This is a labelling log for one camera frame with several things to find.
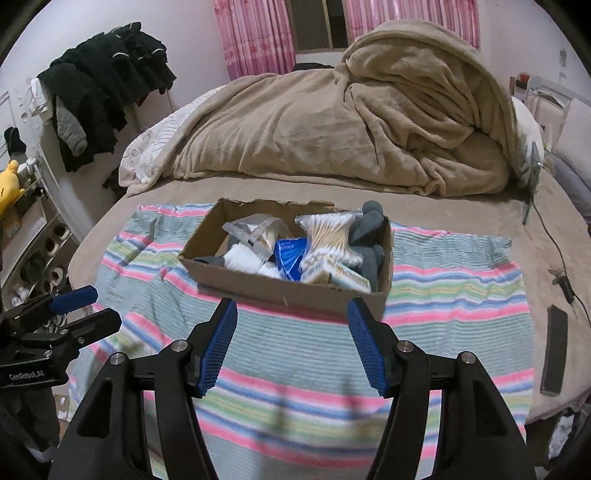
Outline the white and grey sock bundle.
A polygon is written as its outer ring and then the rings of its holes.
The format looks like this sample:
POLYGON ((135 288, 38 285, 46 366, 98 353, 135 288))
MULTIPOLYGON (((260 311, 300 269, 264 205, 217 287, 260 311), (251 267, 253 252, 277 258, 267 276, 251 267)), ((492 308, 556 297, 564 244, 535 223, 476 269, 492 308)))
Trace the white and grey sock bundle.
POLYGON ((224 267, 235 272, 256 274, 274 279, 281 279, 280 269, 271 261, 263 261, 249 247, 233 236, 228 237, 228 248, 221 256, 200 256, 193 258, 200 264, 224 267))

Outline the clear plastic snack bag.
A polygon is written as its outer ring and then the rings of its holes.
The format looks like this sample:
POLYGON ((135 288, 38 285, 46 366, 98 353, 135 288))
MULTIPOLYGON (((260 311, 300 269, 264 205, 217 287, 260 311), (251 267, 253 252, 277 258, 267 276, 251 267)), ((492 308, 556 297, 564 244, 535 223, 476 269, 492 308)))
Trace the clear plastic snack bag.
POLYGON ((283 219, 261 213, 225 222, 222 230, 249 247, 264 261, 273 257, 277 240, 294 237, 283 219))

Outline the blue tissue packet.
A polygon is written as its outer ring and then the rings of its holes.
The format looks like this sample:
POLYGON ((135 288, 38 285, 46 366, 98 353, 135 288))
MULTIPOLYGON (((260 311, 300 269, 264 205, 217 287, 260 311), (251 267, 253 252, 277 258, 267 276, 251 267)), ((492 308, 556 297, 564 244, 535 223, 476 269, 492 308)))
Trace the blue tissue packet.
POLYGON ((274 260, 280 275, 288 281, 301 281, 301 259, 307 250, 307 239, 279 239, 274 244, 274 260))

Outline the grey knitted socks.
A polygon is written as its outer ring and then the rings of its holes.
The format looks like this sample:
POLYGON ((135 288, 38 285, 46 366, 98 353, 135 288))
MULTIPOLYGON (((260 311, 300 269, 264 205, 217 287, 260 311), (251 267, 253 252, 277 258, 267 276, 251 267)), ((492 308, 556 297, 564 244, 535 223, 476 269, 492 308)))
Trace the grey knitted socks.
POLYGON ((362 264, 353 269, 370 281, 373 292, 378 289, 378 278, 385 259, 381 244, 384 221, 382 205, 370 200, 363 204, 362 216, 349 229, 349 247, 363 257, 362 264))

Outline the bag of cotton swabs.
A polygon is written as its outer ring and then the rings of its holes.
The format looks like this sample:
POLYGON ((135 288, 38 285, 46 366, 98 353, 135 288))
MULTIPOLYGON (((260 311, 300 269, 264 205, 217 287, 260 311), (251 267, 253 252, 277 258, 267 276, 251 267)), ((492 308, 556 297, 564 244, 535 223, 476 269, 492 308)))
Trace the bag of cotton swabs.
POLYGON ((363 256, 349 246, 349 230, 362 214, 341 211, 297 216, 295 224, 307 236, 307 248, 301 259, 301 269, 308 270, 322 258, 329 257, 349 268, 360 267, 363 256))

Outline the yellow plush toy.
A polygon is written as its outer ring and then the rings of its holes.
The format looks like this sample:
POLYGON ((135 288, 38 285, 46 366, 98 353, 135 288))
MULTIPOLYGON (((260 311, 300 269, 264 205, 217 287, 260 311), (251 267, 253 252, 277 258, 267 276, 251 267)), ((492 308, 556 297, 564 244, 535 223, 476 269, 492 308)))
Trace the yellow plush toy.
POLYGON ((18 178, 19 163, 11 160, 5 170, 0 173, 0 215, 12 207, 24 190, 20 187, 18 178))

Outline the black smartphone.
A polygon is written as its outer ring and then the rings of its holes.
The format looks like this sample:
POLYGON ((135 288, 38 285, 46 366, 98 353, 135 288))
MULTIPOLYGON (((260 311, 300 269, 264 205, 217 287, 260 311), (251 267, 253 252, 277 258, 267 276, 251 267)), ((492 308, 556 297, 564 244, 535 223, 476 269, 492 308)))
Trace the black smartphone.
POLYGON ((568 315, 555 305, 547 309, 547 338, 540 393, 556 397, 562 391, 567 351, 568 315))

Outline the white floral quilt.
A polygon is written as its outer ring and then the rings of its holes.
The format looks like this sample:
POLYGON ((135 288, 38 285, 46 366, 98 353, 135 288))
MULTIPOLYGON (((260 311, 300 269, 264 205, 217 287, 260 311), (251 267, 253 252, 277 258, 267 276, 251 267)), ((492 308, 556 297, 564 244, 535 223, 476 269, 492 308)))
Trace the white floral quilt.
POLYGON ((147 185, 155 175, 155 160, 187 117, 202 103, 223 88, 213 88, 192 102, 172 112, 136 137, 124 151, 118 169, 118 184, 147 185))

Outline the open cardboard box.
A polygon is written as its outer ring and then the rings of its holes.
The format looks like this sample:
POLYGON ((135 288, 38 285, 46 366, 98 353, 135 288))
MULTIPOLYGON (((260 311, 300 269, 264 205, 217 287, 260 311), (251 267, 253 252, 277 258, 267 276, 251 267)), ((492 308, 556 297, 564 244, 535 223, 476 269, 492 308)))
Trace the open cardboard box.
POLYGON ((392 228, 376 202, 218 200, 179 259, 198 284, 294 309, 346 314, 360 296, 381 318, 391 290, 392 228))

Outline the beige bed sheet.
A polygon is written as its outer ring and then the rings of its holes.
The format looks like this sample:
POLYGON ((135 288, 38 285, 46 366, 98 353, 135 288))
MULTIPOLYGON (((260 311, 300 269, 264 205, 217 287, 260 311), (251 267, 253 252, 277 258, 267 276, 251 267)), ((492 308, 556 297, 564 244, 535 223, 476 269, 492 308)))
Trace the beige bed sheet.
POLYGON ((440 199, 417 195, 356 189, 342 185, 288 183, 247 177, 211 177, 196 181, 162 181, 136 196, 119 200, 82 240, 70 264, 70 281, 80 287, 95 281, 108 243, 118 234, 137 206, 214 203, 218 199, 250 201, 325 201, 356 208, 374 199, 394 222, 429 230, 500 236, 511 239, 511 257, 522 269, 535 332, 534 368, 541 380, 547 338, 547 308, 568 310, 569 353, 562 392, 556 397, 533 391, 528 422, 549 418, 561 410, 578 409, 590 394, 590 237, 587 227, 556 180, 542 172, 535 196, 537 211, 522 224, 522 203, 515 193, 440 199), (561 289, 552 282, 552 270, 565 267, 584 305, 569 310, 561 289))

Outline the black clothes pile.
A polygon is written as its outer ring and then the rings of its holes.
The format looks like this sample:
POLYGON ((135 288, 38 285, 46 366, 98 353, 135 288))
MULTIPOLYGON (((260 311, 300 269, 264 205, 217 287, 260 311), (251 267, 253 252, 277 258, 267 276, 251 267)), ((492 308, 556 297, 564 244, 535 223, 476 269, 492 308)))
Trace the black clothes pile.
POLYGON ((124 109, 172 88, 166 46, 139 22, 98 33, 66 50, 38 75, 50 95, 52 126, 68 173, 112 153, 124 109))

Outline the tablet leaning on blanket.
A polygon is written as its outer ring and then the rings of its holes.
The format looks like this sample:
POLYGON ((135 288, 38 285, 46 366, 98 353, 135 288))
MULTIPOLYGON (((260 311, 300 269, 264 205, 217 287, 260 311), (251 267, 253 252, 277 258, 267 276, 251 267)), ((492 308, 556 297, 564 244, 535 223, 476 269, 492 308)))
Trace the tablet leaning on blanket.
POLYGON ((539 183, 540 172, 543 166, 543 161, 540 156, 538 146, 535 143, 532 144, 530 160, 530 177, 527 183, 527 195, 525 198, 522 215, 523 225, 526 225, 528 222, 528 217, 534 203, 534 197, 539 183))

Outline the white pillow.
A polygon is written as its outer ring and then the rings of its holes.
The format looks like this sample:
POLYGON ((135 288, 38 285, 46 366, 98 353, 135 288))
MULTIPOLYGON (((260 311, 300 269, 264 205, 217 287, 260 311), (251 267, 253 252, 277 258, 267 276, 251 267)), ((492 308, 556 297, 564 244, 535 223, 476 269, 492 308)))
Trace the white pillow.
POLYGON ((590 107, 575 98, 564 110, 558 139, 553 153, 564 160, 570 168, 590 187, 591 164, 591 112, 590 107))

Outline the pink curtain left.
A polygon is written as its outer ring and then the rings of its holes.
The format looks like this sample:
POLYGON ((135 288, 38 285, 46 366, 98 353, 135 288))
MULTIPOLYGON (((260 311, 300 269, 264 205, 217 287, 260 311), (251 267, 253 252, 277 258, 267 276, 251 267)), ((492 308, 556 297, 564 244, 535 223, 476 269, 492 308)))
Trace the pink curtain left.
POLYGON ((230 80, 293 69, 296 51, 286 2, 221 0, 213 2, 213 12, 230 80))

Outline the pink curtain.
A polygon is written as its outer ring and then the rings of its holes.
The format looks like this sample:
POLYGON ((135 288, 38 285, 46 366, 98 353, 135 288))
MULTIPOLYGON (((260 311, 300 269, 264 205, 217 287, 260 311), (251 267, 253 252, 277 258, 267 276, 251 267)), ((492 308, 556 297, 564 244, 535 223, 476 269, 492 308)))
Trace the pink curtain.
POLYGON ((296 51, 286 2, 221 0, 213 2, 213 12, 230 80, 293 69, 296 51))
POLYGON ((473 0, 346 0, 343 1, 349 41, 394 20, 416 19, 438 24, 481 47, 477 2, 473 0))

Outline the beige fleece blanket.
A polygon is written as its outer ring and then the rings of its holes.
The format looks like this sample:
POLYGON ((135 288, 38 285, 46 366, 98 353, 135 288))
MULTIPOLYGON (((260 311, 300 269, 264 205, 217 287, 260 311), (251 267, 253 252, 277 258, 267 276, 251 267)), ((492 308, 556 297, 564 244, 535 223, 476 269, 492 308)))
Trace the beige fleece blanket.
POLYGON ((380 25, 331 69, 229 82, 187 117, 155 167, 126 192, 231 173, 460 197, 530 176, 507 90, 476 48, 421 20, 380 25))

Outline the dark window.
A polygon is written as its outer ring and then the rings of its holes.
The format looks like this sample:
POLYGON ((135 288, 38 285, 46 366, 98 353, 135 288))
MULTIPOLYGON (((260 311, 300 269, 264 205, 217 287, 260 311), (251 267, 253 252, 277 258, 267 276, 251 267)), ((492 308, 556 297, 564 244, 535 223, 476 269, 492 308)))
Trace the dark window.
POLYGON ((342 0, 291 0, 287 12, 295 52, 343 50, 349 45, 342 0))

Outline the pink curtain right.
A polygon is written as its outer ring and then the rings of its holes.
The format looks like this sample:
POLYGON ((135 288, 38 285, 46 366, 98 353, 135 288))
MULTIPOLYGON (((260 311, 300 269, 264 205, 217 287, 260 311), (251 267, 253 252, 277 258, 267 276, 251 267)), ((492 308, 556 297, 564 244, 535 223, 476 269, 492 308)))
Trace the pink curtain right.
POLYGON ((394 20, 416 19, 438 24, 481 47, 477 2, 473 0, 346 0, 343 1, 349 41, 394 20))

